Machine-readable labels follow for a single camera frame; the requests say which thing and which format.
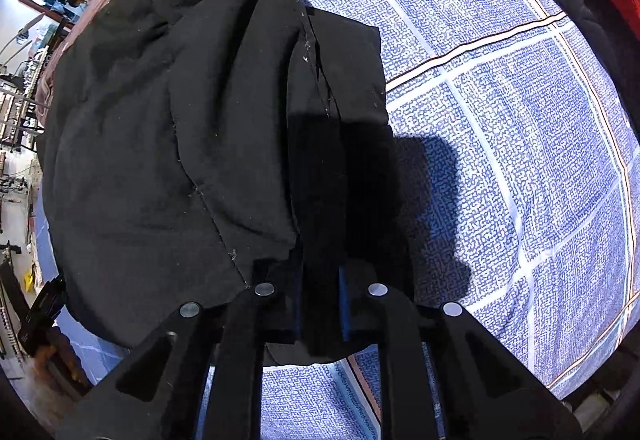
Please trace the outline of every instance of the silver screw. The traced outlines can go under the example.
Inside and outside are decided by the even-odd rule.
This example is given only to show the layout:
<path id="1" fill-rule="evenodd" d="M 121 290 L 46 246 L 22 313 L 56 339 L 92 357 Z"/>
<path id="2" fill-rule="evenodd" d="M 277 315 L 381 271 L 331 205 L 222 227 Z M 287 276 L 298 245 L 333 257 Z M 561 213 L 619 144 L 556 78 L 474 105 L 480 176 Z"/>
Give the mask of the silver screw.
<path id="1" fill-rule="evenodd" d="M 458 303 L 446 303 L 442 307 L 442 311 L 449 317 L 458 317 L 459 315 L 462 315 L 462 306 Z"/>
<path id="2" fill-rule="evenodd" d="M 276 287 L 274 287 L 271 283 L 260 283 L 255 286 L 255 294 L 261 295 L 263 297 L 267 297 L 268 295 L 273 294 L 276 291 Z"/>
<path id="3" fill-rule="evenodd" d="M 389 289 L 382 283 L 373 283 L 373 285 L 369 285 L 369 293 L 376 297 L 382 297 L 383 295 L 386 295 L 387 292 L 389 292 Z"/>
<path id="4" fill-rule="evenodd" d="M 200 307 L 196 303 L 185 303 L 180 307 L 180 315 L 189 319 L 200 313 Z"/>

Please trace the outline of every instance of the blue and white tablecloth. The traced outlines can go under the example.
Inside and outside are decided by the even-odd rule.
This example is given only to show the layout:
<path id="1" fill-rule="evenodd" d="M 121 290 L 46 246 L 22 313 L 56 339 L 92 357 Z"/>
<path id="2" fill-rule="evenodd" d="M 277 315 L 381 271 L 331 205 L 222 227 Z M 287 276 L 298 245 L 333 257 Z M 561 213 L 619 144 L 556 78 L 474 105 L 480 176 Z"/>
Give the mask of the blue and white tablecloth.
<path id="1" fill-rule="evenodd" d="M 306 1 L 380 28 L 418 299 L 573 391 L 640 317 L 640 148 L 587 42 L 552 0 Z M 376 362 L 265 370 L 263 438 L 380 438 Z"/>

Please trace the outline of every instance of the blue cloth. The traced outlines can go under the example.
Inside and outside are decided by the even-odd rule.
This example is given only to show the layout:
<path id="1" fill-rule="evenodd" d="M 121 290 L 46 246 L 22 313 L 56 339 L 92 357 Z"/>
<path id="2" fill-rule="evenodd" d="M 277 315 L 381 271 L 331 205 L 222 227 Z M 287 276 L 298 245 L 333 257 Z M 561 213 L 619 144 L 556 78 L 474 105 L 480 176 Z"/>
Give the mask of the blue cloth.
<path id="1" fill-rule="evenodd" d="M 380 28 L 418 300 L 576 389 L 640 317 L 640 148 L 585 39 L 552 0 L 306 1 Z M 376 362 L 265 370 L 263 438 L 380 438 Z"/>

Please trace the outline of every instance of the metal bolt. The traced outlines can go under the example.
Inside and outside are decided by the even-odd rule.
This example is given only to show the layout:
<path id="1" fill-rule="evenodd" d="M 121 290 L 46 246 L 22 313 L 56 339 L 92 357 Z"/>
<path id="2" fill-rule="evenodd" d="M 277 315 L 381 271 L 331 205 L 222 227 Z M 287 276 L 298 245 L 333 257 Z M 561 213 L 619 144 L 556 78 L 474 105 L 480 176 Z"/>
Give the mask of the metal bolt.
<path id="1" fill-rule="evenodd" d="M 458 317 L 459 315 L 462 315 L 462 306 L 458 303 L 446 303 L 442 307 L 442 311 L 449 317 Z"/>
<path id="2" fill-rule="evenodd" d="M 369 285 L 369 293 L 376 297 L 382 297 L 383 295 L 386 295 L 387 292 L 389 292 L 389 289 L 382 283 L 373 283 L 373 285 Z"/>
<path id="3" fill-rule="evenodd" d="M 260 283 L 255 286 L 256 295 L 261 295 L 263 297 L 267 297 L 268 295 L 273 294 L 276 291 L 276 287 L 274 287 L 271 283 Z"/>
<path id="4" fill-rule="evenodd" d="M 185 303 L 180 307 L 180 315 L 182 317 L 186 317 L 187 319 L 190 317 L 195 317 L 200 313 L 200 307 L 197 303 Z"/>

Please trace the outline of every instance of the plaid pattern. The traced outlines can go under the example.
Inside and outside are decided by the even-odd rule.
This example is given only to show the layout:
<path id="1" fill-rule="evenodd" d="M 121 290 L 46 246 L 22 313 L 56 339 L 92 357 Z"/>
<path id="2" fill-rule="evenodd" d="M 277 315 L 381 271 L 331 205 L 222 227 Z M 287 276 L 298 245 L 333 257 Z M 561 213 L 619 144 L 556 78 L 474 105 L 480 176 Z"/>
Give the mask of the plaid pattern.
<path id="1" fill-rule="evenodd" d="M 380 28 L 418 299 L 573 391 L 640 317 L 640 148 L 587 42 L 552 0 L 306 1 Z M 380 438 L 376 363 L 265 370 L 263 438 Z"/>

